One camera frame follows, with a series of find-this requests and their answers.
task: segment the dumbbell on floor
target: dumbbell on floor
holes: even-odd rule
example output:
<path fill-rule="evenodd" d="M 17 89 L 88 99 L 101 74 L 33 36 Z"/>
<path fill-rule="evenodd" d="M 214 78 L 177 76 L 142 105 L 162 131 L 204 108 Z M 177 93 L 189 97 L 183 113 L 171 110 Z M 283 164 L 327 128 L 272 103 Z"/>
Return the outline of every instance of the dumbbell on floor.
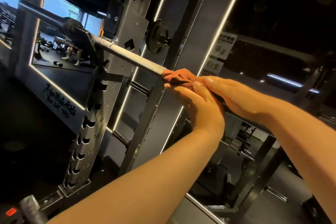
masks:
<path fill-rule="evenodd" d="M 63 64 L 62 64 L 62 63 L 58 63 L 58 61 L 54 61 L 54 65 L 57 65 L 57 66 L 59 66 L 59 67 L 62 67 L 62 66 L 63 66 Z"/>

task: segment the sign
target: sign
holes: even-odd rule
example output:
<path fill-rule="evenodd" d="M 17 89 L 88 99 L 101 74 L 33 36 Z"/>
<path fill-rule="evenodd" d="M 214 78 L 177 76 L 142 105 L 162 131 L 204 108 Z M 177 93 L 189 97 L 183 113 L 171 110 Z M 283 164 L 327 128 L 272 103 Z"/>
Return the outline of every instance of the sign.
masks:
<path fill-rule="evenodd" d="M 210 54 L 220 59 L 227 59 L 237 37 L 235 34 L 221 32 Z"/>
<path fill-rule="evenodd" d="M 70 101 L 66 101 L 61 93 L 54 91 L 51 84 L 47 83 L 43 93 L 46 93 L 47 102 L 58 111 L 61 111 L 65 118 L 69 118 L 69 115 L 76 115 L 76 106 L 70 104 Z"/>
<path fill-rule="evenodd" d="M 207 76 L 207 75 L 217 76 L 219 75 L 223 65 L 224 65 L 223 62 L 220 62 L 212 58 L 208 58 L 204 64 L 204 67 L 200 75 L 201 76 Z"/>

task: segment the cloth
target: cloth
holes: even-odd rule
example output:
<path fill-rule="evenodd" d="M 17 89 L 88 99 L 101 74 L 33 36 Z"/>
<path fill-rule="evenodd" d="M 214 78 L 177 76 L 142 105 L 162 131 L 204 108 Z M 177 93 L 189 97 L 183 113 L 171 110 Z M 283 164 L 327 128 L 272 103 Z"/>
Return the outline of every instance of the cloth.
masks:
<path fill-rule="evenodd" d="M 200 82 L 205 87 L 206 85 L 200 80 L 199 77 L 192 74 L 188 69 L 179 69 L 176 71 L 171 70 L 163 70 L 162 74 L 162 80 L 164 83 L 170 83 L 171 85 L 175 86 L 183 86 L 190 90 L 194 90 L 193 88 L 193 82 Z"/>

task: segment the red light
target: red light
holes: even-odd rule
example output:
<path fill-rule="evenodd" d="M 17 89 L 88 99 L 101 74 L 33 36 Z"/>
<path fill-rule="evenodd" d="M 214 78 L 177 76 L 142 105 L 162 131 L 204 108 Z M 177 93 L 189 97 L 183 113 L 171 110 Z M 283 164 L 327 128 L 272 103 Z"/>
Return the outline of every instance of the red light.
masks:
<path fill-rule="evenodd" d="M 9 216 L 12 216 L 14 213 L 17 212 L 17 209 L 15 209 L 14 207 L 9 209 L 7 212 L 6 212 L 6 215 L 9 217 Z"/>

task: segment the white sign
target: white sign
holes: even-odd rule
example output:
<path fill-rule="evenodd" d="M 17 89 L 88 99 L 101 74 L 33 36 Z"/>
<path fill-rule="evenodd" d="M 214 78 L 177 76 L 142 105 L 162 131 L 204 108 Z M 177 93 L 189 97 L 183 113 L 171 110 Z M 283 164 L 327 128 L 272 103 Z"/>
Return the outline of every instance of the white sign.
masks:
<path fill-rule="evenodd" d="M 221 71 L 224 63 L 215 59 L 208 58 L 204 64 L 204 67 L 201 72 L 201 76 L 212 75 L 217 76 Z"/>
<path fill-rule="evenodd" d="M 221 32 L 219 35 L 217 42 L 212 48 L 211 55 L 215 57 L 219 57 L 221 59 L 227 59 L 229 53 L 237 40 L 237 35 L 231 34 L 228 32 Z"/>

